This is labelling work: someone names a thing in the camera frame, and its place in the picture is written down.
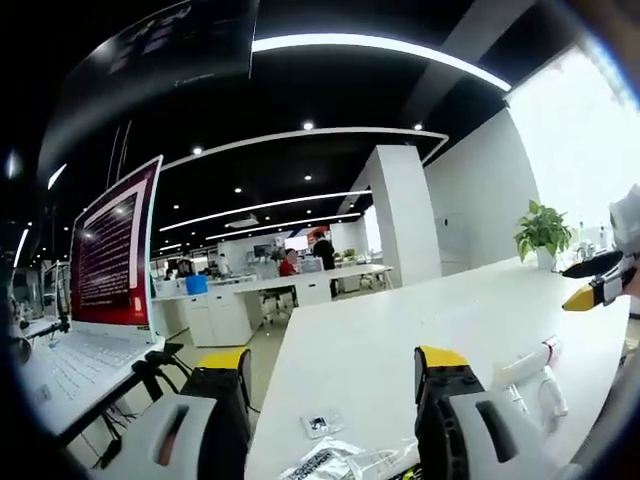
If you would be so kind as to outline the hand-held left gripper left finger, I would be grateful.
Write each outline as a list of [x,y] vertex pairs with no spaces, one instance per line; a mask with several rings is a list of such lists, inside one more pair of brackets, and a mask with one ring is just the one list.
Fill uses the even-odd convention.
[[242,479],[250,443],[251,350],[210,354],[182,389],[124,436],[126,479]]

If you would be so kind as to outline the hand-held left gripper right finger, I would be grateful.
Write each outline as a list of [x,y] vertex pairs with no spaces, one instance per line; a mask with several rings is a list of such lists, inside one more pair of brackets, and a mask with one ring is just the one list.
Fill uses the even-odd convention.
[[501,394],[486,390],[452,350],[414,350],[414,434],[424,479],[579,479],[555,461],[541,434]]

